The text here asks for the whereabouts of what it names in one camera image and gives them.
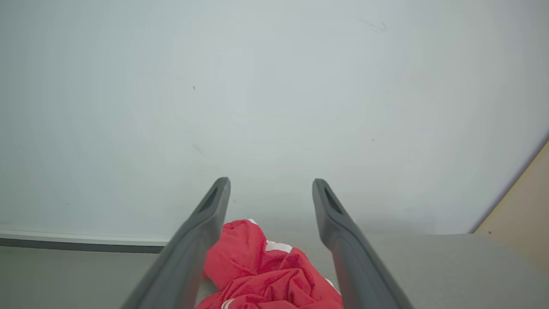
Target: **wooden panel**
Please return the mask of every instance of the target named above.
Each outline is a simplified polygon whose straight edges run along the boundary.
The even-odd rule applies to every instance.
[[[549,273],[549,142],[475,231],[490,234]]]

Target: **white wall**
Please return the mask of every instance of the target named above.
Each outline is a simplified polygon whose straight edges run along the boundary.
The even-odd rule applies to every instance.
[[[549,131],[547,1],[4,1],[0,229],[465,233]]]

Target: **gray surface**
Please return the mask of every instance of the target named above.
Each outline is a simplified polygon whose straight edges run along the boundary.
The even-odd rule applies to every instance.
[[[329,251],[313,232],[264,228],[303,250],[337,285]],[[369,235],[417,309],[548,308],[549,280],[482,235]],[[155,254],[0,247],[0,307],[117,308]],[[203,282],[198,301],[215,292]]]

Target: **red cloth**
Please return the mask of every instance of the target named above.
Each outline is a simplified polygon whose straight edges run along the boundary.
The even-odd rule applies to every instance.
[[[301,250],[268,242],[253,220],[223,226],[219,242],[208,251],[204,275],[220,292],[197,309],[343,308],[341,295]]]

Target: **crumpled red fabric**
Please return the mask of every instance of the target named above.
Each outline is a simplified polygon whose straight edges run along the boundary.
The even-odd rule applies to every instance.
[[[343,309],[341,295],[301,250],[268,241],[253,220],[223,226],[204,276],[220,292],[197,309]]]

